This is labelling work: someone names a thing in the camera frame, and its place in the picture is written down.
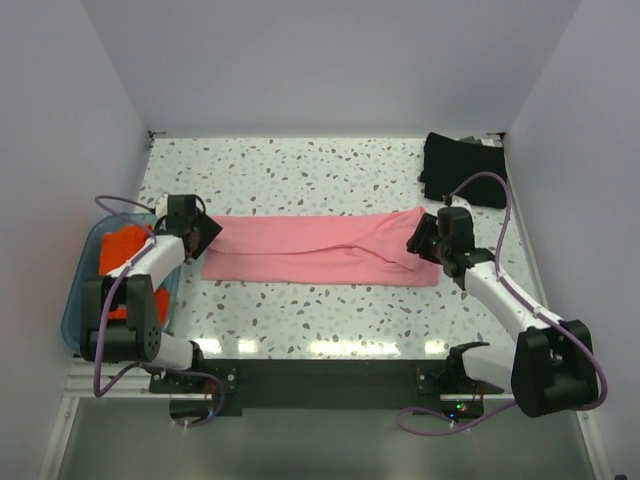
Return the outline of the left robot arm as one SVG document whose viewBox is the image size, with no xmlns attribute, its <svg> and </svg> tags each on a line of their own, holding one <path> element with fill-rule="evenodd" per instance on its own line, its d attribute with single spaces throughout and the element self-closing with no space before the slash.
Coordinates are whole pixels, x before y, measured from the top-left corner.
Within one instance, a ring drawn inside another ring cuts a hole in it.
<svg viewBox="0 0 640 480">
<path fill-rule="evenodd" d="M 177 386 L 196 392 L 206 383 L 207 368 L 196 361 L 197 346 L 162 330 L 156 291 L 179 266 L 205 253 L 222 227 L 196 194 L 166 194 L 151 214 L 154 224 L 119 213 L 144 242 L 106 274 L 82 283 L 80 353 L 94 363 L 96 378 L 105 363 L 129 362 L 172 370 Z"/>
</svg>

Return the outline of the pink t-shirt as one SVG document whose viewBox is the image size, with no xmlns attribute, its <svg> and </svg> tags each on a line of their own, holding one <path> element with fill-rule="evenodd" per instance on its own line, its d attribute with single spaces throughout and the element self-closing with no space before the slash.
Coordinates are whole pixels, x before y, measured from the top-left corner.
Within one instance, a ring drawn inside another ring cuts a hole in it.
<svg viewBox="0 0 640 480">
<path fill-rule="evenodd" d="M 440 268 L 406 242 L 425 210 L 362 216 L 225 216 L 206 281 L 435 287 Z"/>
</svg>

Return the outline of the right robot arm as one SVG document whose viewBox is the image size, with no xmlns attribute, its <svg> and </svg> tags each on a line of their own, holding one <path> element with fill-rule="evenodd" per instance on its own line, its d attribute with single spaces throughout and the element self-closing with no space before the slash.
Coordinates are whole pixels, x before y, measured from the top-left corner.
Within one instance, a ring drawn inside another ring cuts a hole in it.
<svg viewBox="0 0 640 480">
<path fill-rule="evenodd" d="M 436 381 L 459 393 L 479 382 L 513 395 L 530 418 L 590 410 L 606 398 L 606 381 L 589 328 L 566 321 L 535 301 L 502 269 L 495 252 L 475 244 L 469 210 L 448 206 L 423 214 L 407 250 L 440 265 L 511 336 L 507 349 L 476 341 L 454 346 Z"/>
</svg>

